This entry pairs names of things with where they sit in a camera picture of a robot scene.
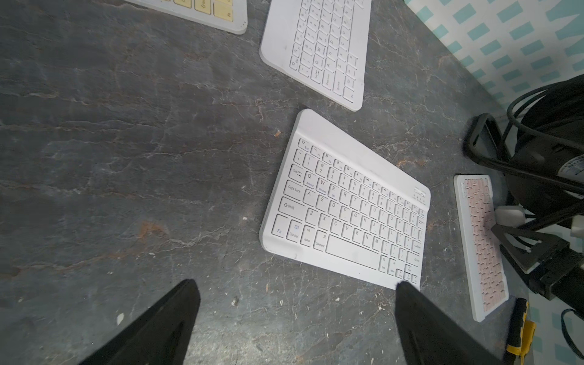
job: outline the teal patterned wall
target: teal patterned wall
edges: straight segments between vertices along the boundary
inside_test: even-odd
[[[584,0],[405,0],[503,106],[584,73]]]

